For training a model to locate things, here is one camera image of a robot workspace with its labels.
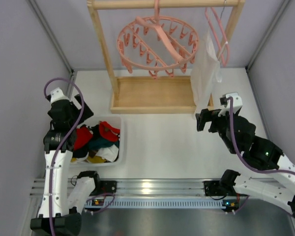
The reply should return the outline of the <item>red sock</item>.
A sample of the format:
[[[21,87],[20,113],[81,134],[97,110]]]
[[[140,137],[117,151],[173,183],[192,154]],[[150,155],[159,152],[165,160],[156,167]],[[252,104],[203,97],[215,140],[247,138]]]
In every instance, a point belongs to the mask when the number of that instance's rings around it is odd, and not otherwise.
[[[120,129],[111,126],[106,121],[100,121],[98,129],[102,138],[110,142],[117,142],[119,140]]]
[[[91,131],[86,127],[80,127],[76,130],[76,141],[74,143],[74,151],[81,149],[85,146],[93,137]]]

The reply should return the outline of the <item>pink round clip hanger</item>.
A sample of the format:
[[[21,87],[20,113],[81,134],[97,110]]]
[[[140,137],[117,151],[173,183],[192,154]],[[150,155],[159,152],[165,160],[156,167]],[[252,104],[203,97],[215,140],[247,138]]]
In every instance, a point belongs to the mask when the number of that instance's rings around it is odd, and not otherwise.
[[[159,3],[154,1],[152,16],[137,16],[117,38],[120,61],[128,72],[143,69],[154,79],[161,71],[170,77],[176,69],[185,73],[195,62],[200,43],[198,33],[188,23],[161,15]]]

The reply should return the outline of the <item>dark green sock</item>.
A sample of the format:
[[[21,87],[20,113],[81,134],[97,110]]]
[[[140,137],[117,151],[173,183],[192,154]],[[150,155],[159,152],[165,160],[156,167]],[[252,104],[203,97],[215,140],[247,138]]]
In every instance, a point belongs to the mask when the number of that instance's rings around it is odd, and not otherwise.
[[[109,148],[113,145],[115,145],[116,147],[119,147],[119,141],[112,142],[103,138],[99,138],[97,140],[90,140],[88,142],[89,150],[99,150],[101,148]]]

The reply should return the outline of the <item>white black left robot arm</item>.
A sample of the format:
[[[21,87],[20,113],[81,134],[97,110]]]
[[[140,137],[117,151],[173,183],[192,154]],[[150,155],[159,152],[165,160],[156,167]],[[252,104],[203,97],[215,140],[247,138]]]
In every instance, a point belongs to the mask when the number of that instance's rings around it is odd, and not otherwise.
[[[89,195],[99,185],[96,171],[84,171],[68,193],[68,172],[77,139],[77,126],[93,116],[82,95],[74,97],[81,105],[78,109],[68,97],[52,92],[48,115],[50,129],[46,133],[44,156],[46,175],[41,207],[30,221],[30,229],[40,236],[77,236],[82,227],[82,210]]]

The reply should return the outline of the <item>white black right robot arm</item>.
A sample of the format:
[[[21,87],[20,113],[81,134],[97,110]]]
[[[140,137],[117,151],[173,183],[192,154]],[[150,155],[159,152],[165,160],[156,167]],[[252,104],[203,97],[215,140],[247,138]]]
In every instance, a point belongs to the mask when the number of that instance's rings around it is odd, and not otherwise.
[[[196,114],[197,130],[210,122],[210,133],[218,133],[231,154],[240,154],[248,168],[266,174],[281,186],[273,186],[227,169],[219,180],[224,195],[246,195],[276,205],[295,219],[295,165],[272,141],[255,134],[256,127],[235,113],[219,115],[220,110],[203,109]]]

